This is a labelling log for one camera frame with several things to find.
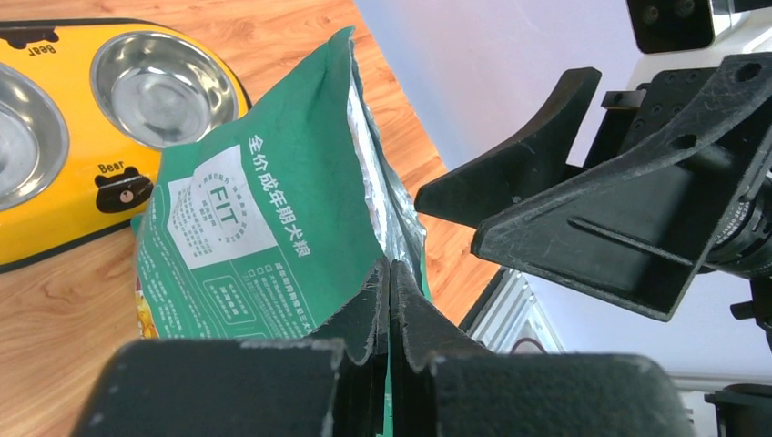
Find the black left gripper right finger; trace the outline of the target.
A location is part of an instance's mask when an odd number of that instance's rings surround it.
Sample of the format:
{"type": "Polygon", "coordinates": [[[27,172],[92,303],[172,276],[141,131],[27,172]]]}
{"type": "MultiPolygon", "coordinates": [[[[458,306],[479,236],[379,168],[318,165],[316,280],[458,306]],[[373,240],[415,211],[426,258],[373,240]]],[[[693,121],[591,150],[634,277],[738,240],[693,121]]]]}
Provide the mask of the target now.
{"type": "Polygon", "coordinates": [[[397,436],[689,436],[674,384],[631,354],[497,354],[390,267],[393,432],[397,436]]]}

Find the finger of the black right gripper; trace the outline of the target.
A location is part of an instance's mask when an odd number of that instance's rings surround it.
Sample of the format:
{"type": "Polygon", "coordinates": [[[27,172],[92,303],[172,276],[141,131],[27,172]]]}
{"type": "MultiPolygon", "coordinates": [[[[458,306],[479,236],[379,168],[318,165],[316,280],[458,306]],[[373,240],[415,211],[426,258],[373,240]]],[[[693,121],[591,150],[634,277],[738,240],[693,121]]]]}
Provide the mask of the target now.
{"type": "Polygon", "coordinates": [[[566,70],[535,115],[479,157],[422,186],[420,213],[477,228],[486,219],[558,184],[602,73],[566,70]]]}

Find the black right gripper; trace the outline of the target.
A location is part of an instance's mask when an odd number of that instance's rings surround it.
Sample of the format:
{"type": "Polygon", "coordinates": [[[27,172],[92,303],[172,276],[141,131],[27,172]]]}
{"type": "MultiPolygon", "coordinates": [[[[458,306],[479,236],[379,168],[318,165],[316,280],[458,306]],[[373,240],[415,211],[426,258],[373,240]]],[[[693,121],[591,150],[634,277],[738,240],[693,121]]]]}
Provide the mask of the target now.
{"type": "Polygon", "coordinates": [[[771,55],[666,70],[608,110],[585,172],[486,219],[472,252],[655,320],[703,269],[771,318],[771,55]]]}

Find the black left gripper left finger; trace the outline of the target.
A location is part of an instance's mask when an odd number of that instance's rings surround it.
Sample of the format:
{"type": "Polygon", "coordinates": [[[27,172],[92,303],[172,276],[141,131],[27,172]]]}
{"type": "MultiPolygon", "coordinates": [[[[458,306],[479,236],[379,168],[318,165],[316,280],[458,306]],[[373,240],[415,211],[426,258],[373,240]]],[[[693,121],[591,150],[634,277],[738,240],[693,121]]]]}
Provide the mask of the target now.
{"type": "Polygon", "coordinates": [[[136,340],[96,380],[75,436],[376,436],[390,264],[301,339],[136,340]]]}

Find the green pet food bag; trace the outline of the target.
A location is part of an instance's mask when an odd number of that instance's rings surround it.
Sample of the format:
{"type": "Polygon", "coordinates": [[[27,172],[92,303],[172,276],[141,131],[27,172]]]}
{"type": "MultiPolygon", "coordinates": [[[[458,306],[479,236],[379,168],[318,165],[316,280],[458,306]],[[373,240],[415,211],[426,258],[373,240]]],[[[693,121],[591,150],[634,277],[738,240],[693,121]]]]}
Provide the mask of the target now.
{"type": "Polygon", "coordinates": [[[301,339],[378,259],[425,284],[426,231],[335,32],[243,118],[166,149],[137,230],[144,340],[301,339]]]}

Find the yellow double pet bowl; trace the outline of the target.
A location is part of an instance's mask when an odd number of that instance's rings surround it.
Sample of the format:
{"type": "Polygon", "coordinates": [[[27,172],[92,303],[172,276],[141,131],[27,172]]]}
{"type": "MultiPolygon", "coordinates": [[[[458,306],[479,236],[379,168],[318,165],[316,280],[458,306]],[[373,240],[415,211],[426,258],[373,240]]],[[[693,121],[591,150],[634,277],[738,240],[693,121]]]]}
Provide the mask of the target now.
{"type": "Polygon", "coordinates": [[[250,99],[211,50],[131,18],[1,24],[1,270],[125,227],[165,147],[243,116],[250,99]]]}

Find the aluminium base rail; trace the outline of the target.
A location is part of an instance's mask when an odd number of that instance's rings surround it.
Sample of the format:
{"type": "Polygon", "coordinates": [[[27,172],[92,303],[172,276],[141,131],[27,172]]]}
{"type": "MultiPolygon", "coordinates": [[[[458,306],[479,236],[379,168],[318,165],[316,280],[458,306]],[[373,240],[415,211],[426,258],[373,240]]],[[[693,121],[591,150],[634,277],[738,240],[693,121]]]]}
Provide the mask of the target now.
{"type": "Polygon", "coordinates": [[[526,277],[514,269],[496,272],[459,329],[494,353],[564,351],[526,277]]]}

